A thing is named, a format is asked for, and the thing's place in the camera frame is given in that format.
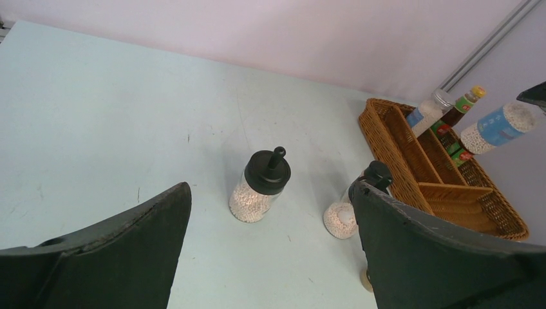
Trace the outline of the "yellow-cap sauce bottle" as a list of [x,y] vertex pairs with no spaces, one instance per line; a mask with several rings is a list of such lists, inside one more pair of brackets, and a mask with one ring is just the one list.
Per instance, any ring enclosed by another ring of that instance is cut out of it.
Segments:
[[486,90],[481,86],[473,86],[470,91],[455,100],[455,105],[440,120],[431,126],[436,137],[442,137],[467,114],[467,112],[484,96]]
[[465,148],[461,141],[457,141],[450,145],[446,151],[456,167],[460,167],[461,165],[465,164],[475,155]]

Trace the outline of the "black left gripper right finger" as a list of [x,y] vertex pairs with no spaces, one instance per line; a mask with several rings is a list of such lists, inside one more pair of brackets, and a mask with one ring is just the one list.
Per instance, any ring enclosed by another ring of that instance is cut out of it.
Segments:
[[545,247],[454,225],[363,181],[352,204],[379,308],[545,307]]

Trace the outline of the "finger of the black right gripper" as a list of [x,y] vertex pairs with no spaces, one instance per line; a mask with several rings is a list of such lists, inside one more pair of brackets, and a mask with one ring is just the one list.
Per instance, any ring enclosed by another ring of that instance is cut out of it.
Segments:
[[544,108],[546,105],[546,82],[537,84],[517,96],[517,101]]

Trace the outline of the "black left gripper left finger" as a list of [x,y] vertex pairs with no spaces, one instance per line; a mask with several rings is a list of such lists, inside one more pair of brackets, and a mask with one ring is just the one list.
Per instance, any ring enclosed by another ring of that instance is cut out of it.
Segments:
[[166,308],[191,214],[188,183],[36,247],[1,251],[2,308]]

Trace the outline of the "large black-lid jar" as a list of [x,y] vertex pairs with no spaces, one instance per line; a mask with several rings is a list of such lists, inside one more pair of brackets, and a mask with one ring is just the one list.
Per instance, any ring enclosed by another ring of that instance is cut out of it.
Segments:
[[[383,193],[389,194],[388,187],[393,183],[393,176],[385,163],[374,160],[355,181],[364,181]],[[341,199],[332,203],[323,214],[323,223],[327,231],[337,239],[348,239],[358,230],[351,202],[352,192],[352,185],[350,185]]]

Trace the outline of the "black-spout-lid jar white beads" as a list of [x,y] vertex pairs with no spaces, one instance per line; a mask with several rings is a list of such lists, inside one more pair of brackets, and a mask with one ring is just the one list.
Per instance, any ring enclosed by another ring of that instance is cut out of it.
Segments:
[[229,209],[235,218],[244,223],[263,219],[291,177],[285,155],[286,149],[277,146],[250,157],[229,199]]

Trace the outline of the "front black-lid spice jar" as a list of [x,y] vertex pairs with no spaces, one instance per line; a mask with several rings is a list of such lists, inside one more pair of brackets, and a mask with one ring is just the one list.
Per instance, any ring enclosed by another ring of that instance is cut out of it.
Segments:
[[361,271],[360,280],[361,280],[361,283],[362,283],[363,287],[368,292],[373,293],[373,287],[372,287],[372,284],[371,284],[371,281],[370,281],[369,271],[368,271],[367,268]]

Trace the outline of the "aluminium corner frame right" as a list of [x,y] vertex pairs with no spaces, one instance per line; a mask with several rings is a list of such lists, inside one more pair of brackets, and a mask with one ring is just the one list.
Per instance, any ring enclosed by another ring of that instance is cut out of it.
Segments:
[[450,92],[480,62],[482,62],[530,13],[535,11],[543,0],[520,1],[510,13],[476,46],[476,48],[450,73],[438,86]]

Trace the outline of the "wicker divided basket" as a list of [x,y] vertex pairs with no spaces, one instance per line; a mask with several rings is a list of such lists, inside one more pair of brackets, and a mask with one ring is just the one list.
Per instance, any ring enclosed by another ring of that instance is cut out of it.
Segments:
[[442,220],[512,241],[529,237],[529,229],[474,159],[460,167],[447,153],[458,137],[441,138],[428,129],[419,137],[406,116],[413,107],[369,98],[359,116],[361,131],[375,159],[392,173],[394,198]]

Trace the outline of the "blue-label silver-lid jar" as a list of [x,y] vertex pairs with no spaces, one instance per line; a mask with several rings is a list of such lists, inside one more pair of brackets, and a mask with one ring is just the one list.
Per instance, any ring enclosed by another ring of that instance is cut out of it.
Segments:
[[434,123],[440,120],[455,105],[455,99],[442,89],[436,89],[421,102],[407,117],[406,122],[413,134],[419,137]]
[[510,102],[480,118],[460,134],[461,145],[482,155],[507,144],[545,123],[545,108]]

